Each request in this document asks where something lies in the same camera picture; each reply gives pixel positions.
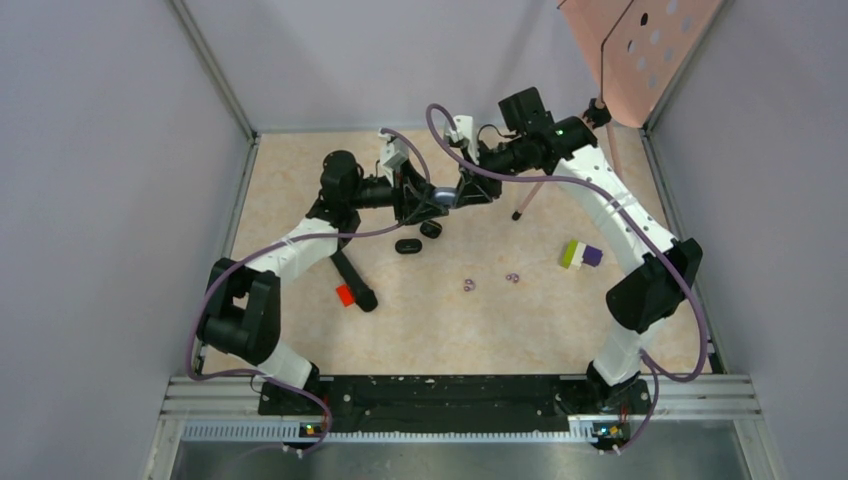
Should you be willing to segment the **grey oval pebble case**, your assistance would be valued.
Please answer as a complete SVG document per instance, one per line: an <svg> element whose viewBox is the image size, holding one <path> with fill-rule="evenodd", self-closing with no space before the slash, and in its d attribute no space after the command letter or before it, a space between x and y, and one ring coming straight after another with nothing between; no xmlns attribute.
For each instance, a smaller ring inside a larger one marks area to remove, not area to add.
<svg viewBox="0 0 848 480"><path fill-rule="evenodd" d="M458 192L452 187L437 187L430 194L430 199L439 205L446 208L453 208L456 205Z"/></svg>

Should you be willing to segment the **black glossy earbud charging case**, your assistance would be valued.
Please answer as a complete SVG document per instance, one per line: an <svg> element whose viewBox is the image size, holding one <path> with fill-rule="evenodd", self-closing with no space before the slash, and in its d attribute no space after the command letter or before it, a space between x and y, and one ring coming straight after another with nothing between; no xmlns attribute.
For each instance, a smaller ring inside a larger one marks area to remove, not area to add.
<svg viewBox="0 0 848 480"><path fill-rule="evenodd" d="M437 239L443 232L443 226L434 220L422 222L419 227L420 233L429 239Z"/></svg>

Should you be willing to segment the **black oval case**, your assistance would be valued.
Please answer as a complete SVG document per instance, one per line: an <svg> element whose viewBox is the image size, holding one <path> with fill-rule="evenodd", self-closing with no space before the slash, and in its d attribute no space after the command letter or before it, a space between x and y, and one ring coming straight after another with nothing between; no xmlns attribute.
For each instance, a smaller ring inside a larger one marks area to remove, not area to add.
<svg viewBox="0 0 848 480"><path fill-rule="evenodd" d="M394 248L400 255L413 255L422 251L423 243L417 238L405 238L397 240Z"/></svg>

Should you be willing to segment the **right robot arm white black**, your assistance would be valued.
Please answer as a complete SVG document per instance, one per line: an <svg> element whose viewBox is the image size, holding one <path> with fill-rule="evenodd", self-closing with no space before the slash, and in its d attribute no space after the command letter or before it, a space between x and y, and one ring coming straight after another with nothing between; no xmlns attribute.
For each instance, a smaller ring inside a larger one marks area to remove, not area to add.
<svg viewBox="0 0 848 480"><path fill-rule="evenodd" d="M586 385L589 404L614 411L626 400L625 382L641 366L679 383L696 379L708 344L704 312L693 294L703 250L695 239L680 240L659 225L615 173L595 135L612 120L607 106L593 98L582 115L555 120L538 89L530 87L499 101L498 108L511 137L495 147L479 144L470 160L459 158L463 171L495 184L557 185L590 216L623 273L605 296L614 325L589 364L597 377ZM674 374L646 346L682 302L695 314L699 347L693 370Z"/></svg>

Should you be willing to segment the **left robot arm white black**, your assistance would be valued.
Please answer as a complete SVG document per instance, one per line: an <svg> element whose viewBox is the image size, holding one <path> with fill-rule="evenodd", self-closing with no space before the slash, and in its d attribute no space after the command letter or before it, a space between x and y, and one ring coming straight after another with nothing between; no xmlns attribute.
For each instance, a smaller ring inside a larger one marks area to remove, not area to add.
<svg viewBox="0 0 848 480"><path fill-rule="evenodd" d="M317 407L321 388L313 380L317 367L281 338L283 287L361 237L360 210L390 207L402 227L424 219L433 204L427 169L417 171L409 160L382 168L366 176L351 152L330 153L317 198L297 226L241 261L220 259L210 273L196 338L284 384L283 401L297 413Z"/></svg>

